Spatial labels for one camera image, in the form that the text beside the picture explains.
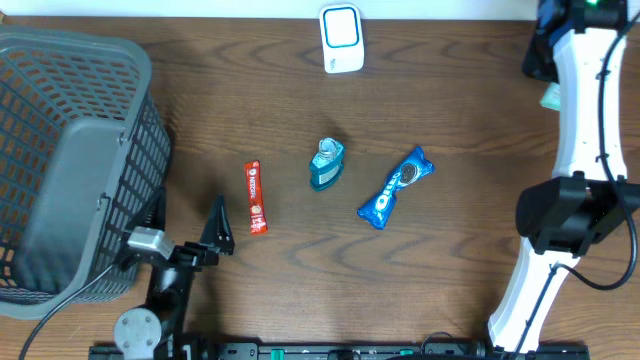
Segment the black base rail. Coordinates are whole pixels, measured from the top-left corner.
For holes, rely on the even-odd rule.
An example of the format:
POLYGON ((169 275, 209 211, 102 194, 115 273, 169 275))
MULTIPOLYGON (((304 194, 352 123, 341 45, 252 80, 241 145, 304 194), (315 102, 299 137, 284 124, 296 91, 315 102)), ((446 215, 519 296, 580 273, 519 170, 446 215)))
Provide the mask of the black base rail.
POLYGON ((589 360, 590 354, 587 346, 571 343, 550 343, 539 346, 536 351, 512 354, 500 348, 493 349, 482 340, 456 339, 437 333, 421 344, 208 344, 199 341, 171 354, 158 350, 154 357, 189 360, 589 360))

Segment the blue Oreo cookie pack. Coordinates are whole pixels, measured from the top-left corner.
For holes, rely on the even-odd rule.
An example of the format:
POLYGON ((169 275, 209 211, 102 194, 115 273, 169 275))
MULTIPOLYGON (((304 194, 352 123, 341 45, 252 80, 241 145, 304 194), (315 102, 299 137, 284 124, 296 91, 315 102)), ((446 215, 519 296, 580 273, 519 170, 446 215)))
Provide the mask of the blue Oreo cookie pack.
POLYGON ((397 202, 396 193, 416 183, 435 171, 433 163, 426 159, 424 150, 416 147, 387 176, 382 189, 357 210, 357 215, 373 228, 383 230, 397 202))

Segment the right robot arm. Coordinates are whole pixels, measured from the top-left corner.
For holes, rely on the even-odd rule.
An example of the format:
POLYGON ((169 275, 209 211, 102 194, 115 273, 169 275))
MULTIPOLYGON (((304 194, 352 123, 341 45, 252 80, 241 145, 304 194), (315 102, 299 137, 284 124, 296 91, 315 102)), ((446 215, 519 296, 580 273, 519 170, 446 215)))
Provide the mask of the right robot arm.
POLYGON ((625 0, 541 1, 522 63, 525 75, 560 87, 559 146, 549 181, 524 190, 516 210, 520 252, 506 293, 488 321, 489 342, 449 340, 419 359, 584 359, 548 350, 539 334, 567 275, 612 291, 632 276, 639 239, 632 218, 639 187, 627 180, 620 146, 619 79, 626 36, 637 15, 625 0), (630 259, 621 278, 598 284, 575 266, 589 247, 625 223, 630 259))

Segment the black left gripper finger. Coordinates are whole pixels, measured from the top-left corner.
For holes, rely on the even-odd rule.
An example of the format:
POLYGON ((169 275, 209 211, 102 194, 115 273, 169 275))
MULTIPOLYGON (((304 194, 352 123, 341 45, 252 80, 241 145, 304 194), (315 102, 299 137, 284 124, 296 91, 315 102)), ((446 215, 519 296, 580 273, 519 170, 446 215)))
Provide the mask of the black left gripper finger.
POLYGON ((127 223, 127 232, 136 227, 166 229, 166 189, 160 186, 127 223))
POLYGON ((209 212, 200 244, 219 255, 231 256, 234 253, 235 242, 223 195, 216 198, 209 212))

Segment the red Nescafe stick sachet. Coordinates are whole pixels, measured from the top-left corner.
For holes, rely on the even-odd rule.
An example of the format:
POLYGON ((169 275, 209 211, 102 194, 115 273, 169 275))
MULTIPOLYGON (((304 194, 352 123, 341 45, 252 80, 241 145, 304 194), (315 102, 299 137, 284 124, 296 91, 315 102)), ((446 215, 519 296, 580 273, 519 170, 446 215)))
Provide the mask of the red Nescafe stick sachet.
POLYGON ((261 166, 255 160, 244 165, 248 191, 250 234, 262 235, 268 232, 261 185, 261 166))

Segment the grey plastic basket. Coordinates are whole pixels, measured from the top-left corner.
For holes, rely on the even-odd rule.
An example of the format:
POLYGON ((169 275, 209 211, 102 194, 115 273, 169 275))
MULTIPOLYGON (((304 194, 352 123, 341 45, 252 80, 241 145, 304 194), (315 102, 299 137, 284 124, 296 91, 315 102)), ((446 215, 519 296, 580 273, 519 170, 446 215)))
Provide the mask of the grey plastic basket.
POLYGON ((171 156, 151 74, 125 39, 2 27, 3 315, 39 319, 134 283, 112 261, 171 156))

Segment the teal mouthwash bottle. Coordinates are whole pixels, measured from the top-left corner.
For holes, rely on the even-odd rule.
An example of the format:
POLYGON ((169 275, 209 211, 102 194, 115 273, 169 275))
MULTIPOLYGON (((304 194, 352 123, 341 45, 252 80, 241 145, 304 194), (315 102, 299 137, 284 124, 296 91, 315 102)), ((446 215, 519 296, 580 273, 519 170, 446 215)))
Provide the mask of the teal mouthwash bottle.
POLYGON ((327 137, 319 141, 318 151, 309 164, 310 186, 315 191, 331 187, 342 175, 345 147, 339 141, 327 137))

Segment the white barcode scanner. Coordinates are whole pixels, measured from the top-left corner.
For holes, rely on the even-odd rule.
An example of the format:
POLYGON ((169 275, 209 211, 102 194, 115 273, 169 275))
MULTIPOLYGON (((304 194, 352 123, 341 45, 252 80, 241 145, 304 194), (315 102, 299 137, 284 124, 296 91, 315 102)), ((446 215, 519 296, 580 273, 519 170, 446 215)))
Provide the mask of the white barcode scanner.
POLYGON ((322 8, 319 24, 328 74, 359 71, 364 66, 364 38, 359 9, 352 4, 322 8))

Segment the green wet wipes pack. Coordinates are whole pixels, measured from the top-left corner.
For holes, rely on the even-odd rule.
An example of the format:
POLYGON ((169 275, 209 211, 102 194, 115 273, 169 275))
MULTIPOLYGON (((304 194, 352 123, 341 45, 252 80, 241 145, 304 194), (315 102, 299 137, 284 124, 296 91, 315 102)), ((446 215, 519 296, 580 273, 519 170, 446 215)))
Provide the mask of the green wet wipes pack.
POLYGON ((546 109, 554 111, 559 111, 561 109, 561 91, 559 84, 549 84, 540 100, 540 105, 546 109))

